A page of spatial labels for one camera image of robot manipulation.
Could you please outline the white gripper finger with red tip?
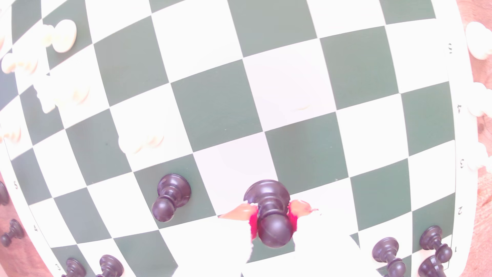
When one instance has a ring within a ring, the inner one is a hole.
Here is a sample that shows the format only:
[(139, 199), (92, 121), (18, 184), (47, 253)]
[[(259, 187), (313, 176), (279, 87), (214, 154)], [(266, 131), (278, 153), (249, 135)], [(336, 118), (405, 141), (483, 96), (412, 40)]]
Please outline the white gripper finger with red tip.
[(358, 245), (330, 224), (329, 215), (302, 200), (292, 200), (295, 261), (292, 276), (378, 276)]
[(183, 247), (188, 256), (173, 276), (241, 276), (253, 250), (250, 219), (258, 210), (257, 204), (239, 204), (212, 220)]

